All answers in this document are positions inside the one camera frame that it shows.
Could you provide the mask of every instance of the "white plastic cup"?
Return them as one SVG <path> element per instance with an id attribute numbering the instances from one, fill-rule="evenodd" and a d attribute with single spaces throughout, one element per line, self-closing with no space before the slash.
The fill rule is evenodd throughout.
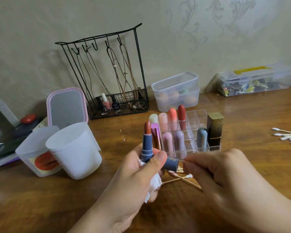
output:
<path id="1" fill-rule="evenodd" d="M 100 150 L 87 122 L 72 124 L 52 135 L 46 147 L 75 180 L 92 174 L 101 164 Z"/>
<path id="2" fill-rule="evenodd" d="M 45 146 L 45 142 L 58 131 L 57 126 L 39 128 L 32 132 L 15 151 L 19 158 L 40 177 L 61 170 L 61 166 Z"/>

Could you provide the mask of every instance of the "clear acrylic lipstick organizer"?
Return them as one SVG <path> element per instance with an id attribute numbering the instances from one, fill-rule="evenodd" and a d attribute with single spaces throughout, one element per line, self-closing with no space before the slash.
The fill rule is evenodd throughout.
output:
<path id="1" fill-rule="evenodd" d="M 186 156 L 194 154 L 196 152 L 213 152 L 220 151 L 221 144 L 219 146 L 209 146 L 207 142 L 206 148 L 197 147 L 196 137 L 197 137 L 197 129 L 204 127 L 207 128 L 207 112 L 206 110 L 193 110 L 186 112 L 186 129 L 180 129 L 179 120 L 175 123 L 166 123 L 159 124 L 161 141 L 162 141 L 162 149 L 165 150 L 163 144 L 163 134 L 165 132 L 170 132 L 172 134 L 172 142 L 173 142 L 173 152 L 167 152 L 169 157 L 174 157 L 178 159 L 184 159 Z M 182 131 L 184 134 L 184 144 L 185 150 L 175 150 L 175 139 L 174 134 L 176 131 Z"/>

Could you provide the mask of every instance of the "right hand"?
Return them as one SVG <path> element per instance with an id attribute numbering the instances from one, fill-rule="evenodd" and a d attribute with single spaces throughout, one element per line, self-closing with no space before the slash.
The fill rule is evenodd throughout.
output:
<path id="1" fill-rule="evenodd" d="M 185 172 L 223 218 L 248 232 L 291 232 L 291 200 L 272 187 L 237 149 L 186 157 Z"/>

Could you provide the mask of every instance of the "wallpaper pattern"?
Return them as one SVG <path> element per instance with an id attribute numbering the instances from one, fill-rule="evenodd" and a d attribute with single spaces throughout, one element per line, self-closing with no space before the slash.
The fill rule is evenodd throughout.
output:
<path id="1" fill-rule="evenodd" d="M 186 71 L 198 74 L 205 90 L 218 72 L 291 64 L 291 0 L 0 0 L 0 97 L 18 118 L 45 114 L 51 92 L 78 86 L 54 42 L 141 22 L 137 33 L 148 89 Z M 121 38 L 142 86 L 134 36 Z M 119 54 L 117 43 L 110 39 Z M 109 91 L 118 93 L 105 43 L 97 44 L 97 68 Z M 105 92 L 94 76 L 92 89 L 94 96 Z"/>

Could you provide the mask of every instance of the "wooden desk surface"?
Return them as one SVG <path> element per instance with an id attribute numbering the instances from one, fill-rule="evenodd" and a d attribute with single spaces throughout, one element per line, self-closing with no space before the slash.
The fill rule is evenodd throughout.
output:
<path id="1" fill-rule="evenodd" d="M 241 149 L 276 189 L 291 199 L 291 143 L 272 136 L 272 127 L 291 131 L 291 89 L 225 98 L 201 94 L 194 109 L 224 116 L 223 150 Z M 17 161 L 0 168 L 0 232 L 66 232 L 98 199 L 124 155 L 141 143 L 143 124 L 158 113 L 93 120 L 101 166 L 83 180 L 64 171 L 39 178 Z M 171 179 L 168 175 L 163 180 Z M 222 220 L 202 193 L 183 181 L 164 185 L 144 204 L 127 232 L 240 232 Z"/>

